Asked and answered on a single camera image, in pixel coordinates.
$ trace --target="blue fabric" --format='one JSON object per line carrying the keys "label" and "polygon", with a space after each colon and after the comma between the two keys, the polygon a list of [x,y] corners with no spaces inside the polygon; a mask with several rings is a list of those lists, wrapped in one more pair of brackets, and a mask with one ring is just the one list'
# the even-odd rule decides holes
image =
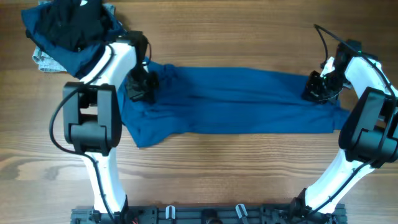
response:
{"label": "blue fabric", "polygon": [[[81,79],[96,65],[104,52],[104,47],[95,44],[86,47],[81,52],[72,52],[51,43],[43,35],[36,32],[35,25],[40,19],[40,11],[51,5],[52,3],[41,4],[31,9],[22,10],[22,21],[26,29],[32,34],[33,39],[44,48],[43,50],[49,56],[61,64],[72,76]],[[125,30],[119,21],[110,12],[106,12],[113,23],[113,28],[106,34],[106,40],[110,40],[115,35],[124,34]]]}
{"label": "blue fabric", "polygon": [[156,103],[132,102],[118,90],[122,122],[138,147],[173,133],[332,133],[349,111],[301,99],[308,77],[250,68],[149,64],[159,74]]}

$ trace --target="wooden table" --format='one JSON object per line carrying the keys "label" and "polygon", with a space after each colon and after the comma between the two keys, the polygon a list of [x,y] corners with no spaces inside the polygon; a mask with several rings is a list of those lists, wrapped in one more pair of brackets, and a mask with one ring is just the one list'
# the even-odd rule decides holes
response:
{"label": "wooden table", "polygon": [[[21,9],[0,3],[0,223],[69,223],[92,205],[80,158],[52,146],[48,125],[67,74],[37,70]],[[324,59],[312,24],[361,40],[398,83],[398,1],[117,1],[117,18],[143,30],[153,59],[199,67],[252,67],[308,75]],[[337,42],[327,37],[334,54]],[[352,108],[355,95],[344,93]],[[338,150],[335,134],[171,136],[138,150],[126,129],[118,147],[131,205],[289,202],[319,178]],[[63,141],[62,119],[55,128]],[[386,164],[344,197],[349,223],[398,222],[398,165]]]}

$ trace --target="dark blue cloth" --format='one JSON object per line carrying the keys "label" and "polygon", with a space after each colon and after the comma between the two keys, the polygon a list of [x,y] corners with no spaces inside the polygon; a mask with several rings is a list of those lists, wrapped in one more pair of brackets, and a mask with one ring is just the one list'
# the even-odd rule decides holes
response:
{"label": "dark blue cloth", "polygon": [[349,111],[301,99],[308,77],[250,68],[149,64],[159,74],[156,103],[132,102],[118,90],[122,122],[138,147],[173,133],[332,133]]}
{"label": "dark blue cloth", "polygon": [[[40,18],[40,11],[46,7],[50,7],[51,5],[52,2],[41,4],[31,9],[22,10],[22,21],[26,29],[32,35],[32,38],[40,45],[40,48],[43,48],[42,50],[44,52],[54,58],[72,76],[81,79],[94,68],[98,60],[102,57],[104,46],[101,46],[100,44],[93,44],[86,47],[81,52],[72,52],[51,43],[43,35],[36,32],[35,25]],[[110,12],[106,12],[108,13],[113,24],[113,28],[110,29],[106,34],[106,40],[110,40],[115,35],[124,34],[125,30],[119,21],[116,20],[116,18]]]}

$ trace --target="folded blue cloth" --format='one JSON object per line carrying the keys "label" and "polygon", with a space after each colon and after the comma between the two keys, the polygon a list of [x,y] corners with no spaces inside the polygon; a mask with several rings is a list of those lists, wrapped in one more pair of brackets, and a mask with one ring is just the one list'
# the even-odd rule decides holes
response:
{"label": "folded blue cloth", "polygon": [[[40,18],[41,10],[50,7],[53,3],[41,4],[31,9],[22,10],[22,21],[29,31],[32,39],[35,43],[47,53],[49,56],[54,58],[60,65],[62,65],[68,73],[77,78],[83,78],[87,75],[100,60],[105,50],[104,46],[100,44],[93,44],[84,48],[81,52],[72,52],[64,49],[63,47],[57,46],[47,40],[43,35],[39,34],[36,29],[36,22]],[[123,29],[120,22],[108,12],[108,16],[112,22],[112,29],[106,33],[106,40],[111,40],[115,35],[125,34],[126,31]]]}
{"label": "folded blue cloth", "polygon": [[332,133],[349,111],[301,99],[308,77],[250,68],[149,64],[159,75],[156,103],[132,102],[118,90],[122,122],[138,147],[173,133]]}

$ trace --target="pile of clothes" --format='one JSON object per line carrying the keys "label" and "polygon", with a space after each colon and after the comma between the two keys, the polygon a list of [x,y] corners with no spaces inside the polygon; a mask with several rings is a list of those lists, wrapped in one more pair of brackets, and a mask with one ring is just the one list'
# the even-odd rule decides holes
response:
{"label": "pile of clothes", "polygon": [[[96,41],[125,34],[100,0],[56,0],[22,12],[27,36],[77,78],[101,58]],[[336,104],[303,100],[308,77],[250,68],[189,68],[148,65],[159,88],[154,100],[132,101],[118,90],[122,122],[138,147],[153,146],[174,133],[332,133],[349,112]]]}

